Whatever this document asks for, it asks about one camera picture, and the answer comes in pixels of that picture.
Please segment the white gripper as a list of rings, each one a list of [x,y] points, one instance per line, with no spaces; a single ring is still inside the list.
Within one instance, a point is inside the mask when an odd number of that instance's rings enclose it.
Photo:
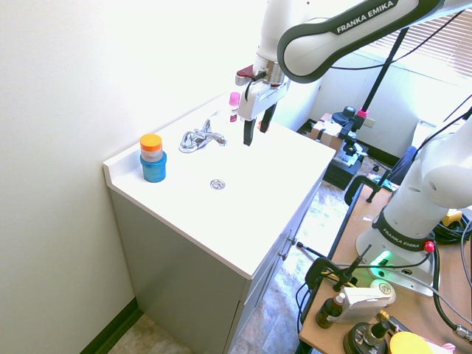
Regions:
[[[254,127],[258,114],[263,112],[263,119],[260,121],[260,131],[266,133],[269,129],[272,117],[277,107],[277,102],[281,100],[287,93],[291,81],[285,79],[283,83],[277,87],[258,80],[249,82],[243,90],[240,98],[238,114],[244,119],[243,127],[243,144],[250,146],[253,140]]]

